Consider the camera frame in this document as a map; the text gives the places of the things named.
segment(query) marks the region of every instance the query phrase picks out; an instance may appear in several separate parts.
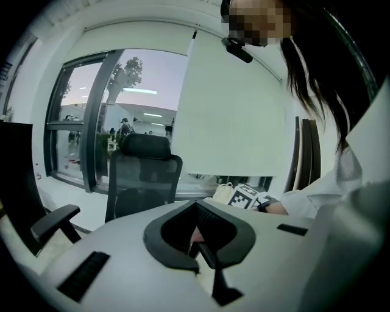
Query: black frame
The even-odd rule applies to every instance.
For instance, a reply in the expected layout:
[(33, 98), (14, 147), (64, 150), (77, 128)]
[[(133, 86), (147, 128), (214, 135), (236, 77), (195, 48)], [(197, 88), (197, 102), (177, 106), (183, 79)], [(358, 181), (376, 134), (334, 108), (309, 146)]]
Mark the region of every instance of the black frame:
[[(55, 87), (52, 91), (49, 101), (49, 109), (45, 120), (46, 127), (43, 137), (44, 168), (46, 175), (58, 179), (62, 182), (83, 188), (88, 193), (92, 193), (94, 187), (96, 186), (94, 142), (99, 111), (101, 108), (101, 101), (106, 86), (110, 81), (110, 76), (122, 53), (123, 49), (107, 51), (78, 58), (64, 64), (60, 74), (57, 77)], [(94, 78), (94, 82), (92, 84), (85, 107), (83, 120), (57, 120), (60, 111), (62, 95), (73, 72), (73, 69), (95, 63), (102, 63), (102, 65), (97, 72), (96, 77)], [(81, 141), (83, 142), (80, 145), (80, 165), (83, 176), (82, 181), (57, 172), (56, 144), (58, 130), (81, 132)]]

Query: black slot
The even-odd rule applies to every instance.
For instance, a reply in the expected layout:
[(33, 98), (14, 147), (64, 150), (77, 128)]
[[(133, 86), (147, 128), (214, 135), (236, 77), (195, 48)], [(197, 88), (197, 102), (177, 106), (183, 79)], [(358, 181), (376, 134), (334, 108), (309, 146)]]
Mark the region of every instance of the black slot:
[(306, 232), (308, 231), (308, 229), (304, 229), (303, 227), (295, 227), (288, 224), (280, 224), (277, 229), (300, 236), (305, 236)]
[(80, 302), (87, 289), (104, 267), (109, 255), (93, 252), (91, 255), (59, 286), (58, 290), (76, 302)]

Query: chair armrest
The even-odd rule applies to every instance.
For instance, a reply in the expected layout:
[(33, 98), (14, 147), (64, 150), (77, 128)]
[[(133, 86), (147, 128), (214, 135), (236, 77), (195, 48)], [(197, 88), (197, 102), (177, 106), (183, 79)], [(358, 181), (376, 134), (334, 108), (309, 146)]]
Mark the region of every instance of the chair armrest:
[[(68, 232), (69, 227), (71, 227), (74, 233), (77, 234), (76, 230), (72, 227), (69, 220), (72, 219), (79, 212), (80, 212), (80, 208), (78, 206), (75, 205), (62, 206), (61, 208), (58, 208), (48, 213), (46, 216), (38, 220), (31, 227), (31, 233), (33, 237), (39, 243), (42, 244), (45, 244), (58, 229), (63, 229), (63, 231), (64, 229), (66, 229), (66, 231)], [(72, 233), (72, 237), (73, 237), (73, 239), (71, 239), (72, 242), (74, 242), (74, 233)]]

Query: white window shade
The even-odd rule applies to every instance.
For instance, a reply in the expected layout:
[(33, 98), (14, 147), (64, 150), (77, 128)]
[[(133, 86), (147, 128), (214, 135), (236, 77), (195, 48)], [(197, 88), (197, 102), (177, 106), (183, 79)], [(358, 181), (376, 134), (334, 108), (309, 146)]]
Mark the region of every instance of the white window shade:
[(194, 29), (171, 23), (130, 22), (85, 32), (69, 52), (66, 62), (115, 49), (151, 49), (186, 55)]
[(284, 92), (257, 61), (198, 31), (176, 114), (172, 153), (188, 173), (277, 176), (285, 161)]

